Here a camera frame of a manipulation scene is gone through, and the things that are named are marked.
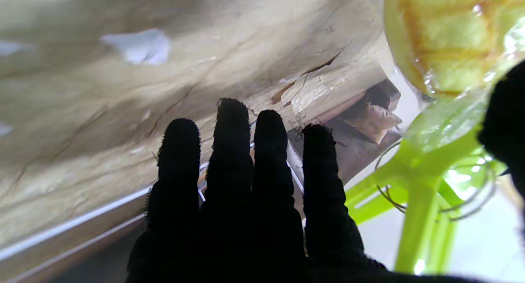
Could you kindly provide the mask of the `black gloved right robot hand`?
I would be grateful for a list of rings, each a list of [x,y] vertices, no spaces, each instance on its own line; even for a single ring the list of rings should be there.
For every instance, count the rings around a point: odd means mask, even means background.
[[[199,129],[178,118],[159,149],[146,231],[135,242],[127,283],[472,283],[389,271],[369,258],[345,207],[329,129],[304,134],[304,212],[294,207],[287,132],[274,110],[259,113],[251,157],[248,109],[218,103],[205,201],[199,205]]]

